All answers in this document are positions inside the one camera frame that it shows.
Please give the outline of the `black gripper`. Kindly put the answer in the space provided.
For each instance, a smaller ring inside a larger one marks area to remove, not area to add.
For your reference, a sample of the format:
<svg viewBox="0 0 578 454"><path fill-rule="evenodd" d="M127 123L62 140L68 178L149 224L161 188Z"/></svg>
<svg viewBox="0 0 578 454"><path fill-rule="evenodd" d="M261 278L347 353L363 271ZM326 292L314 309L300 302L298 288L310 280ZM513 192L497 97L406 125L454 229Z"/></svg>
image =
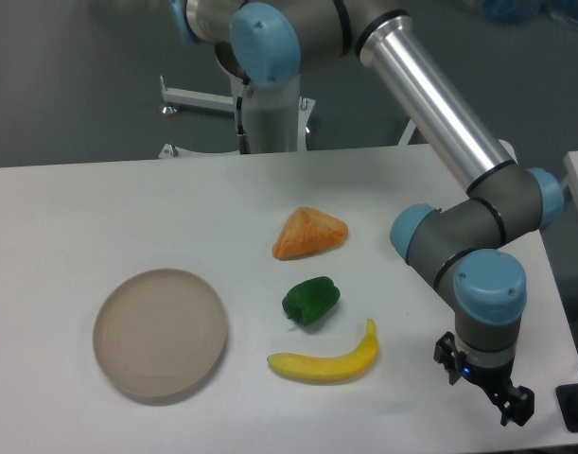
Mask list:
<svg viewBox="0 0 578 454"><path fill-rule="evenodd" d="M534 415L535 395L526 387L515 387L511 373L514 365L514 345L495 352L484 352L457 341L446 332L434 346L433 359L448 374L454 385L461 378L482 388L501 414L500 424L515 423L523 427Z"/></svg>

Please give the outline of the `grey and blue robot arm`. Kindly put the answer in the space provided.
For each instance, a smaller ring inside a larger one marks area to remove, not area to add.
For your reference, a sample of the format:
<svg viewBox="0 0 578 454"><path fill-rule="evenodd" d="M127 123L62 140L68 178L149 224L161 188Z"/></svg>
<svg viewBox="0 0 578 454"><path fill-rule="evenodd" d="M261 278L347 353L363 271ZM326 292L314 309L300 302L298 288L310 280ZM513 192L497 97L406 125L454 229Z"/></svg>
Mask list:
<svg viewBox="0 0 578 454"><path fill-rule="evenodd" d="M481 388L503 423L524 425L534 393L512 383L526 275L502 247L563 209L551 173L521 168L474 115L416 39L395 1L173 1L187 44L210 43L241 84L233 91L241 153L294 151L298 102L278 95L307 70L354 53L389 87L465 191L446 210L416 204L392 226L403 260L451 307L455 329L434 358L451 382Z"/></svg>

